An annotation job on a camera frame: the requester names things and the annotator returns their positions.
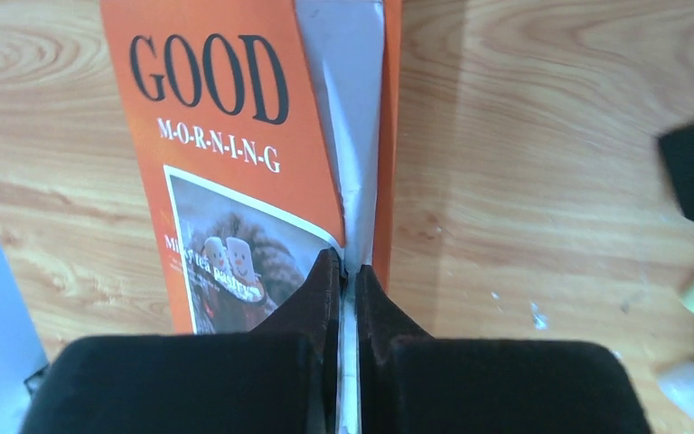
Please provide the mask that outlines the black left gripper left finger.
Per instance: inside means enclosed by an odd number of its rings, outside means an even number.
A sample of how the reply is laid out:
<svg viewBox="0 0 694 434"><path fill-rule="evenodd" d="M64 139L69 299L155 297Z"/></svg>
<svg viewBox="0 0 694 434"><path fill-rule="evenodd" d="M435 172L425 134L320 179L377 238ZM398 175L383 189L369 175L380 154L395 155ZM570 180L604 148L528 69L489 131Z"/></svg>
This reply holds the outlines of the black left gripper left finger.
<svg viewBox="0 0 694 434"><path fill-rule="evenodd" d="M98 335L69 344L32 398L24 433L332 433L341 262L248 332Z"/></svg>

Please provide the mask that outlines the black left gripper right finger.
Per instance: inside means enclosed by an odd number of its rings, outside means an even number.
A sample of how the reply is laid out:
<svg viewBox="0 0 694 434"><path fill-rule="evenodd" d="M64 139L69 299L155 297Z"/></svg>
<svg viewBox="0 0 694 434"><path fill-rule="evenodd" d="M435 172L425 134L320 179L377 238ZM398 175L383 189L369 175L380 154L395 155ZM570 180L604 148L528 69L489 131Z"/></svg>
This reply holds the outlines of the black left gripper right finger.
<svg viewBox="0 0 694 434"><path fill-rule="evenodd" d="M647 433L630 378L599 344L435 338L355 280L366 433Z"/></svg>

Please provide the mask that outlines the orange cover book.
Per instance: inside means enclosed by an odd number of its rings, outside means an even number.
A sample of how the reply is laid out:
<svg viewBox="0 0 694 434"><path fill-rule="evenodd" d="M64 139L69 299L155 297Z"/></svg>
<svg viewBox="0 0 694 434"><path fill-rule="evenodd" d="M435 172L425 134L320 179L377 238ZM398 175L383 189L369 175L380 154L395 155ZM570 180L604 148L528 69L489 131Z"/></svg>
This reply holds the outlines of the orange cover book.
<svg viewBox="0 0 694 434"><path fill-rule="evenodd" d="M389 280L399 1L104 1L180 333L245 332L322 250Z"/></svg>

